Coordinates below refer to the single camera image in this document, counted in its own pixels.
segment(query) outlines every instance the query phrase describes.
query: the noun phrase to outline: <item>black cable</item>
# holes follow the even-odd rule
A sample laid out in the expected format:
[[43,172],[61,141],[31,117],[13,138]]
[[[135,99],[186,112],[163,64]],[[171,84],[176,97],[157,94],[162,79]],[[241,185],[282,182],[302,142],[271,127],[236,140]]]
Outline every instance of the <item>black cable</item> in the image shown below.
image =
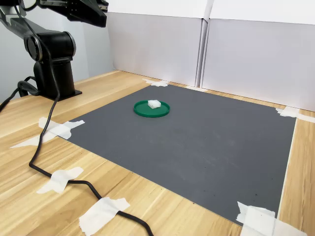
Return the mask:
[[[34,79],[35,77],[33,76],[28,76],[26,79],[24,79],[24,81],[28,81],[30,79]],[[5,106],[9,103],[9,101],[16,95],[16,93],[19,91],[19,89],[17,88],[16,90],[13,91],[13,93],[11,94],[11,96],[9,96],[4,102],[1,103],[0,105],[0,112],[5,108]]]
[[[33,158],[31,159],[31,161],[29,163],[29,166],[31,168],[41,172],[42,174],[46,175],[47,177],[51,177],[50,173],[48,173],[48,172],[44,171],[43,169],[39,168],[38,166],[34,165],[34,161],[38,157],[38,154],[39,154],[39,151],[40,151],[40,148],[41,148],[41,145],[42,145],[43,136],[44,136],[44,134],[45,134],[45,132],[47,130],[47,127],[49,125],[49,122],[50,122],[53,110],[55,108],[55,105],[60,99],[60,90],[59,90],[59,87],[58,87],[58,84],[57,84],[57,80],[55,78],[55,73],[54,73],[54,70],[53,70],[52,58],[51,58],[51,54],[50,54],[49,49],[47,48],[45,43],[40,39],[40,37],[35,33],[35,31],[32,29],[32,27],[27,23],[27,21],[21,16],[21,14],[19,13],[17,7],[14,6],[14,8],[15,8],[15,11],[18,14],[18,16],[25,22],[25,24],[28,26],[30,31],[33,33],[34,37],[36,37],[38,39],[38,41],[40,42],[40,44],[44,46],[44,48],[45,48],[45,50],[46,50],[46,52],[48,54],[49,67],[50,67],[50,71],[51,71],[51,74],[52,74],[52,77],[53,77],[53,80],[54,80],[54,83],[55,83],[55,87],[56,87],[56,90],[57,90],[57,97],[56,97],[56,99],[55,99],[55,101],[54,101],[54,103],[53,103],[53,105],[52,105],[52,107],[50,109],[50,112],[49,112],[49,115],[48,115],[45,127],[43,128],[43,131],[40,133],[39,142],[38,142],[38,146],[37,146],[36,152],[35,152]],[[101,195],[97,192],[97,190],[93,187],[93,185],[90,182],[88,182],[88,181],[85,181],[85,180],[69,180],[68,183],[70,183],[70,184],[86,184],[92,190],[92,192],[97,197],[97,199],[100,200],[102,198]],[[147,233],[148,233],[149,236],[154,236],[152,231],[151,231],[151,229],[150,229],[150,226],[145,221],[143,221],[143,220],[141,220],[138,217],[135,217],[133,215],[127,214],[125,212],[122,212],[122,211],[118,211],[117,214],[122,216],[122,217],[125,217],[127,219],[133,220],[133,221],[141,224],[147,230]]]

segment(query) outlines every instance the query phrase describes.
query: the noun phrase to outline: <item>green plate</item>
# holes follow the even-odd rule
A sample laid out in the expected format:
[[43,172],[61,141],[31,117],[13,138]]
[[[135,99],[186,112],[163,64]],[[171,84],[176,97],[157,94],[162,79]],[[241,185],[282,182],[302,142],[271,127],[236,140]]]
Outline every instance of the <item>green plate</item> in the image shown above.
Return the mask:
[[133,106],[134,112],[136,112],[138,115],[142,117],[151,117],[151,118],[156,118],[156,117],[163,117],[169,113],[170,107],[167,103],[161,102],[161,107],[152,109],[148,105],[148,100],[140,101],[137,102]]

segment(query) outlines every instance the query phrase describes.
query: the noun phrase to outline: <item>wooden table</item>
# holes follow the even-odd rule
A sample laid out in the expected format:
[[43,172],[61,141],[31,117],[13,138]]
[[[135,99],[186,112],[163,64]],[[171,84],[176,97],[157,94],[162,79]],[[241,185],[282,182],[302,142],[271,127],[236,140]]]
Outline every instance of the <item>wooden table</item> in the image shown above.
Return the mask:
[[[147,79],[114,71],[79,81],[75,86],[83,94],[58,102],[52,120],[64,123],[149,86],[143,78]],[[230,94],[207,92],[284,108],[282,105]],[[53,191],[37,194],[36,191],[48,178],[28,166],[36,147],[10,149],[41,132],[38,119],[48,116],[52,104],[53,101],[41,96],[27,96],[11,101],[0,113],[1,236],[83,235],[78,218],[97,201],[85,185],[68,185],[62,194]],[[301,113],[315,117],[313,112]],[[59,137],[42,146],[35,164],[50,173],[58,169],[82,167],[84,172],[77,179],[91,182],[103,197],[126,198],[131,206],[125,212],[145,220],[155,236],[240,234],[240,226]],[[314,123],[296,122],[280,220],[306,232],[308,236],[315,235]],[[140,225],[115,216],[96,235],[145,236],[146,232]]]

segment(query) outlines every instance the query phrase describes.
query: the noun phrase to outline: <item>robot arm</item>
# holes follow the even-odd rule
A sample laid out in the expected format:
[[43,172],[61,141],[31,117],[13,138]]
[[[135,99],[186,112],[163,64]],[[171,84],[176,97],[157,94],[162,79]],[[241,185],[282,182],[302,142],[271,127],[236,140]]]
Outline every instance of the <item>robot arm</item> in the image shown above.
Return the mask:
[[[28,90],[28,92],[51,99],[54,99],[57,94],[49,71],[48,54],[38,39],[32,34],[27,24],[31,26],[51,53],[53,68],[58,75],[57,82],[60,88],[60,100],[81,94],[80,91],[74,89],[70,61],[72,61],[72,57],[75,54],[76,45],[71,34],[47,30],[26,18],[21,19],[15,11],[15,2],[15,0],[0,0],[0,21],[8,30],[24,39],[26,51],[36,61],[34,75],[38,91],[35,93],[34,89],[32,89],[31,91]],[[19,3],[18,9],[22,16],[26,16],[26,11],[39,6],[40,8],[48,8],[64,15],[70,21],[106,27],[106,15],[104,13],[107,12],[108,3],[105,0],[36,0],[34,6],[29,8],[24,7],[23,1]]]

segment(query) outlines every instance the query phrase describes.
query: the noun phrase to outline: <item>masking tape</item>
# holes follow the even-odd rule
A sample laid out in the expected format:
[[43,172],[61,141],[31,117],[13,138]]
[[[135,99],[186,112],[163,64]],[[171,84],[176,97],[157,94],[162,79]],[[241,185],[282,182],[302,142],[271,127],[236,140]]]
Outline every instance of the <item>masking tape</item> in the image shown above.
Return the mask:
[[93,235],[113,219],[119,210],[124,211],[129,206],[125,198],[102,198],[79,218],[80,228],[86,236]]
[[62,193],[68,181],[77,178],[82,172],[83,169],[81,167],[75,167],[68,171],[57,170],[53,172],[50,180],[40,189],[38,189],[37,193],[47,193],[50,190],[54,190],[57,193]]
[[294,107],[285,107],[283,110],[276,108],[277,112],[280,114],[282,117],[293,117],[293,118],[298,118],[301,120],[305,120],[308,122],[315,123],[315,117],[310,117],[306,115],[300,114],[300,109],[294,108]]
[[264,208],[238,202],[240,214],[236,220],[243,223],[241,236],[307,236],[293,226],[275,219],[275,213]]
[[163,86],[166,87],[168,86],[169,81],[165,81],[165,80],[161,80],[161,81],[152,81],[152,80],[147,80],[147,79],[143,79],[147,82],[147,84],[151,84],[152,86]]
[[[45,127],[45,124],[47,122],[47,118],[45,117],[42,117],[39,119],[38,121],[38,126],[40,128],[44,128]],[[81,124],[84,124],[85,122],[83,120],[81,121],[77,121],[77,122],[70,122],[70,121],[67,121],[66,123],[64,124],[59,124],[59,123],[56,123],[54,121],[50,121],[49,122],[49,125],[47,127],[47,130],[44,134],[44,137],[43,137],[43,143],[53,139],[54,137],[56,136],[60,136],[64,139],[68,139],[71,137],[71,132],[70,130],[81,125]],[[33,137],[33,138],[30,138],[28,140],[25,140],[24,142],[21,142],[17,145],[14,145],[10,148],[18,148],[18,147],[24,147],[24,146],[37,146],[39,143],[39,135]]]
[[187,88],[187,89],[192,89],[192,90],[196,90],[196,91],[200,91],[200,92],[208,91],[208,90],[205,89],[205,88],[197,88],[197,87],[193,87],[193,86],[186,86],[185,88]]

